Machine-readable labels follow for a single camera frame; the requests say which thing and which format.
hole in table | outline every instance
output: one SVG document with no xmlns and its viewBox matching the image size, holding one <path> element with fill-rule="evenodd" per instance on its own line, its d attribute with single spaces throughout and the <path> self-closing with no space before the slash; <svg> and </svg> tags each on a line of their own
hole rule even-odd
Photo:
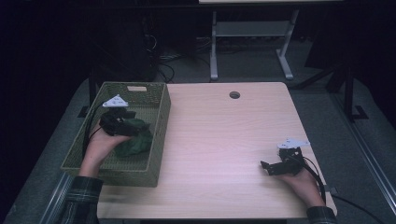
<svg viewBox="0 0 396 224">
<path fill-rule="evenodd" d="M 241 94 L 237 91 L 232 91 L 230 92 L 230 97 L 233 99 L 238 99 L 239 97 L 241 97 Z"/>
</svg>

plaid sleeve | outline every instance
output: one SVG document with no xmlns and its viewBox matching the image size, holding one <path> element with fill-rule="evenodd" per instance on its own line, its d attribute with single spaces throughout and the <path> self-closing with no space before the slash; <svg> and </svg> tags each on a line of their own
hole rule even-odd
<svg viewBox="0 0 396 224">
<path fill-rule="evenodd" d="M 336 224 L 334 212 L 331 208 L 325 206 L 310 207 L 306 214 L 311 224 Z"/>
<path fill-rule="evenodd" d="M 57 223 L 99 223 L 97 204 L 103 186 L 100 179 L 76 176 L 65 197 L 65 205 Z"/>
</svg>

green cloth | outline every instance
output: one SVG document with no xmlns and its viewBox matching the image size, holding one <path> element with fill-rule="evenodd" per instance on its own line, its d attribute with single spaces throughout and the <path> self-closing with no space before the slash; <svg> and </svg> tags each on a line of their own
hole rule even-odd
<svg viewBox="0 0 396 224">
<path fill-rule="evenodd" d="M 133 125 L 136 128 L 142 128 L 147 125 L 142 119 L 126 119 L 124 122 Z M 114 149 L 116 156 L 118 157 L 129 157 L 144 151 L 148 151 L 151 148 L 152 134 L 149 130 L 140 132 L 137 137 L 131 140 L 120 143 Z"/>
</svg>

gray carpet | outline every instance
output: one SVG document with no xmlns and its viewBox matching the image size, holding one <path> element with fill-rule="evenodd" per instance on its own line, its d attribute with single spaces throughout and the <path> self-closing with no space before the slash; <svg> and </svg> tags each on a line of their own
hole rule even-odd
<svg viewBox="0 0 396 224">
<path fill-rule="evenodd" d="M 241 42 L 232 47 L 238 49 L 237 52 L 230 52 L 229 48 L 219 50 L 218 82 L 281 81 L 290 86 L 312 77 L 319 71 L 304 67 L 311 46 L 308 41 L 290 43 L 287 58 L 295 75 L 292 81 L 283 77 L 276 59 L 275 49 L 280 46 L 281 39 L 271 42 L 238 41 Z M 199 58 L 185 58 L 167 64 L 175 69 L 173 79 L 175 83 L 208 82 L 210 77 L 208 59 L 208 53 L 202 53 L 199 54 Z M 162 66 L 162 70 L 170 76 L 169 68 Z M 337 189 L 338 196 L 368 209 L 385 223 L 396 223 L 396 216 L 367 168 L 359 144 L 344 122 L 343 114 L 337 108 L 338 105 L 334 103 L 333 98 L 341 98 L 342 93 L 336 95 L 327 93 L 324 90 L 327 80 L 323 78 L 302 91 L 290 91 L 324 178 L 330 187 Z M 158 75 L 156 81 L 162 81 L 162 77 Z M 376 107 L 370 92 L 358 81 L 355 84 L 355 105 L 361 105 L 369 116 L 369 119 L 357 120 L 356 126 L 394 185 L 396 132 Z M 61 178 L 62 172 L 59 167 L 83 121 L 78 118 L 78 113 L 88 102 L 88 82 L 85 81 L 64 112 L 58 128 L 49 140 L 5 223 L 40 223 Z M 338 209 L 339 223 L 376 223 L 360 210 L 334 200 Z M 101 220 L 101 222 L 112 224 L 138 221 Z M 288 220 L 288 223 L 307 222 L 300 219 Z"/>
</svg>

green basket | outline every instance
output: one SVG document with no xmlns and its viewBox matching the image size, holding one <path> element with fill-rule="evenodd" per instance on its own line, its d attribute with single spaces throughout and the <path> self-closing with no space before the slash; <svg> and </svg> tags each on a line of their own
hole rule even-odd
<svg viewBox="0 0 396 224">
<path fill-rule="evenodd" d="M 150 151 L 127 158 L 119 158 L 112 151 L 99 171 L 99 178 L 106 185 L 156 187 L 163 158 L 163 143 L 169 118 L 171 100 L 164 83 L 105 82 L 99 90 L 78 136 L 75 138 L 61 169 L 69 175 L 78 175 L 82 162 L 82 145 L 85 127 L 90 122 L 93 110 L 116 95 L 128 102 L 127 110 L 136 112 L 136 118 L 150 124 L 153 140 Z M 99 106 L 92 126 L 108 108 Z"/>
</svg>

